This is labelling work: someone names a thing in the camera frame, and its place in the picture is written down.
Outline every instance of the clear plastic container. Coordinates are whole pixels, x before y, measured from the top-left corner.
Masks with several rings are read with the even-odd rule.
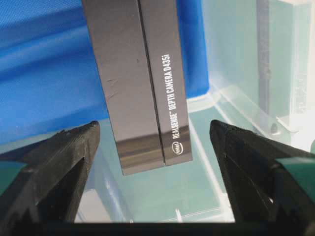
[[[315,139],[315,2],[204,0],[212,93],[265,137],[310,151]]]
[[[76,222],[231,222],[213,119],[310,151],[315,1],[203,0],[210,90],[187,100],[193,161],[123,176],[108,119]],[[0,153],[55,132],[0,145]]]

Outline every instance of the blue backdrop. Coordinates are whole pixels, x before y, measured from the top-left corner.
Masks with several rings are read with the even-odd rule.
[[[209,89],[201,1],[179,0],[187,97]],[[80,0],[0,1],[0,143],[108,117]]]

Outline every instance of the blue cloth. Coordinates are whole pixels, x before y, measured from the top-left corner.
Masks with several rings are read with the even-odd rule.
[[[209,90],[208,67],[201,0],[177,0],[186,96]]]
[[[200,0],[179,1],[187,96],[209,89]],[[0,1],[0,144],[108,117],[80,0]]]

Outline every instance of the blue fabric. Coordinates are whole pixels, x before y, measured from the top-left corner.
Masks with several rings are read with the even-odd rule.
[[[201,0],[177,0],[187,98],[209,90]]]
[[[201,1],[178,9],[194,97],[209,89]],[[80,0],[2,0],[0,32],[0,144],[108,117]]]

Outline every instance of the intel logo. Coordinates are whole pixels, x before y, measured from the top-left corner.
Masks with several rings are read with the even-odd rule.
[[[173,142],[172,144],[172,150],[175,154],[180,155],[183,153],[184,149],[183,149],[183,144],[179,143],[177,141]]]

